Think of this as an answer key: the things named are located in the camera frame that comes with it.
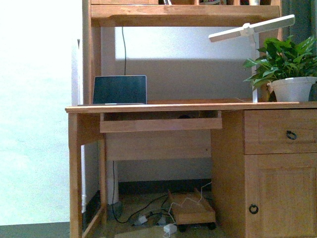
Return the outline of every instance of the laptop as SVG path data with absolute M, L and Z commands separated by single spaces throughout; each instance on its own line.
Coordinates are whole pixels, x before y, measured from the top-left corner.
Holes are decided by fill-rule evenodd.
M 145 75 L 95 77 L 94 105 L 137 105 L 147 103 Z

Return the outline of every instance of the wooden desk leg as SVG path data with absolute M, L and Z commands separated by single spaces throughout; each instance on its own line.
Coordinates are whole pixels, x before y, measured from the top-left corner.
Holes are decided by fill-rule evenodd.
M 82 237 L 82 181 L 81 147 L 78 133 L 78 115 L 68 114 L 70 238 Z
M 105 139 L 99 140 L 99 184 L 100 184 L 100 200 L 101 200 L 101 207 L 104 207 L 104 214 L 102 216 L 101 223 L 103 225 L 107 222 L 107 166 L 106 166 L 106 141 Z

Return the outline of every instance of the white wall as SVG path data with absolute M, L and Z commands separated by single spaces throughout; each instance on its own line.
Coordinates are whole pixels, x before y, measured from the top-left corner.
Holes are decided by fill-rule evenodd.
M 72 2 L 0 3 L 0 225 L 69 221 Z
M 210 43 L 219 27 L 124 27 L 126 74 L 145 74 L 148 99 L 251 98 L 242 64 L 251 56 L 248 38 Z M 103 74 L 124 74 L 122 29 L 103 28 Z M 119 181 L 206 179 L 210 158 L 120 161 Z

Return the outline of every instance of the cabinet door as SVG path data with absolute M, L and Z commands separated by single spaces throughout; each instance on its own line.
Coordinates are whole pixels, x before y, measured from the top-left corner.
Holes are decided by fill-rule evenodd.
M 245 163 L 246 237 L 317 237 L 317 153 L 247 155 Z

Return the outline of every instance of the potted plant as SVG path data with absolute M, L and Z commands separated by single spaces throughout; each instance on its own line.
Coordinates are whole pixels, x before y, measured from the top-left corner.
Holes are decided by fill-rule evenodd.
M 264 47 L 258 49 L 265 55 L 244 62 L 245 68 L 257 67 L 256 73 L 244 81 L 250 81 L 255 88 L 267 83 L 278 102 L 308 101 L 310 89 L 317 81 L 315 42 L 313 36 L 299 44 L 292 41 L 292 36 L 285 41 L 267 38 Z

